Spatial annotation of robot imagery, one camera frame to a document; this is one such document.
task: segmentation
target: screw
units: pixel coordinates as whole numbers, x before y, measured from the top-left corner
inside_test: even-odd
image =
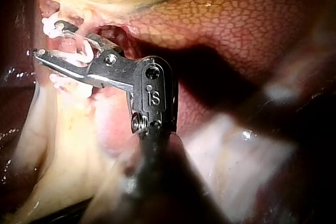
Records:
[[[105,57],[104,59],[104,63],[107,65],[107,66],[111,66],[111,65],[114,65],[117,61],[117,58],[115,55],[113,54],[109,54]]]
[[[148,125],[147,123],[147,118],[142,116],[141,114],[135,112],[132,115],[132,120],[131,120],[131,129],[132,129],[132,133],[144,129],[146,128]]]
[[[157,67],[150,67],[146,70],[146,77],[150,80],[155,80],[160,76],[160,71]]]

